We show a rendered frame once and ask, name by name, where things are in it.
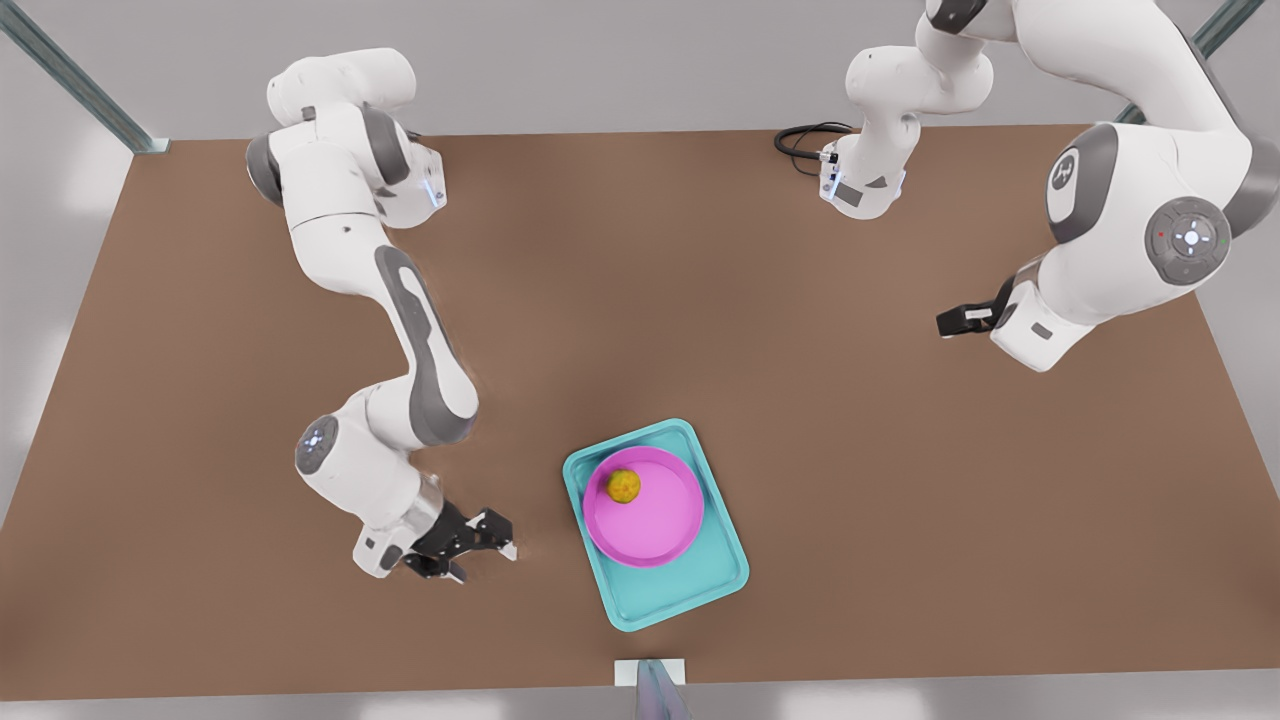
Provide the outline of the teal rectangular tray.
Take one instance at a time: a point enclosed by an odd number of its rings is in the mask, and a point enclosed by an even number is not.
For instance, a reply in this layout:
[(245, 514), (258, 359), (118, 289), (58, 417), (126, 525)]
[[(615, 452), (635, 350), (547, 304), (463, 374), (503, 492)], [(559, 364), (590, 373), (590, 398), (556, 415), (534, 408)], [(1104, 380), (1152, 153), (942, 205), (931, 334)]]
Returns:
[[(582, 495), (604, 457), (622, 448), (652, 446), (682, 459), (695, 473), (704, 498), (701, 529), (673, 561), (657, 568), (628, 568), (608, 559), (589, 538)], [(562, 477), (582, 547), (605, 615), (621, 632), (637, 632), (740, 591), (749, 562), (708, 457), (694, 428), (684, 419), (658, 421), (623, 436), (573, 451)]]

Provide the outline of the silver frame post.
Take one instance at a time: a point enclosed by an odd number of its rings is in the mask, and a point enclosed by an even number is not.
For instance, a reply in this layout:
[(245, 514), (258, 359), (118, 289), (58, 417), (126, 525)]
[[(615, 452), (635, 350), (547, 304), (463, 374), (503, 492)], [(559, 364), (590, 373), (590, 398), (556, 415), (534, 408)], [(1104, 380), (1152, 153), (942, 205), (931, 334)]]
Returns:
[(1210, 58), (1247, 27), (1268, 0), (1222, 0), (1185, 33), (1156, 0), (1107, 0), (1108, 88), (1126, 101), (1119, 124), (1171, 129), (1249, 129)]
[(635, 720), (692, 720), (681, 696), (686, 684), (684, 659), (623, 659), (614, 661), (614, 685), (636, 692)]
[(14, 0), (0, 0), (0, 31), (131, 152), (169, 151), (169, 138), (145, 131)]

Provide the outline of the pink round plate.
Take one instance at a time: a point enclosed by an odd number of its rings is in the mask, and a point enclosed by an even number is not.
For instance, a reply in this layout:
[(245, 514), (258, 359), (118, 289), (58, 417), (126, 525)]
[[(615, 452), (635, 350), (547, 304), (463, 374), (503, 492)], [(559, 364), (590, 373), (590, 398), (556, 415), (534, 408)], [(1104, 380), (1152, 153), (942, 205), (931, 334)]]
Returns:
[[(618, 471), (639, 479), (627, 503), (611, 497), (608, 480)], [(673, 561), (696, 539), (704, 518), (701, 486), (675, 454), (652, 446), (622, 448), (604, 457), (582, 495), (582, 519), (590, 541), (628, 568), (657, 568)]]

